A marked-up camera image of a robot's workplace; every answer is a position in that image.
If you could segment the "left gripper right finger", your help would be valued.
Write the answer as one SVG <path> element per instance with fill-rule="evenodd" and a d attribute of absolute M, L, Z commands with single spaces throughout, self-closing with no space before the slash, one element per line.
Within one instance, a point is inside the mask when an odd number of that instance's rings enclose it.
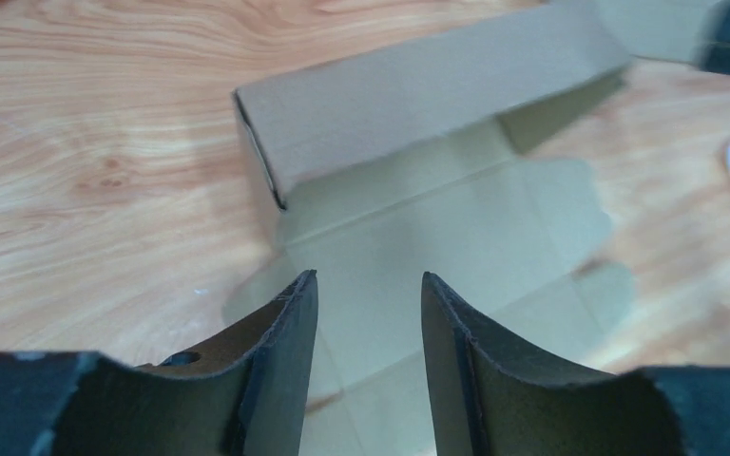
<path fill-rule="evenodd" d="M 433 273 L 421 314 L 441 455 L 730 455 L 730 367 L 594 370 L 492 320 Z"/>

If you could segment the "brown cardboard box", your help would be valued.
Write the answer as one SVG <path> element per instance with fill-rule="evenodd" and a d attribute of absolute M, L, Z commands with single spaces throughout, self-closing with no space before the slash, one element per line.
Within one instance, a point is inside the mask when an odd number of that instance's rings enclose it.
<path fill-rule="evenodd" d="M 590 165 L 533 150 L 630 64 L 589 1 L 547 1 L 237 87 L 240 148 L 277 257 L 233 319 L 315 270 L 303 455 L 430 455 L 421 283 L 578 360 L 629 313 L 634 279 L 592 265 L 612 223 Z"/>

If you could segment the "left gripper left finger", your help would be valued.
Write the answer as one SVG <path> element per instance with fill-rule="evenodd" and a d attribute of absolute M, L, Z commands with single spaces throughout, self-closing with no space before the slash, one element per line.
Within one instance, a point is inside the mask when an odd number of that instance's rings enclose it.
<path fill-rule="evenodd" d="M 317 277 L 161 364 L 0 351 L 0 455 L 296 455 Z"/>

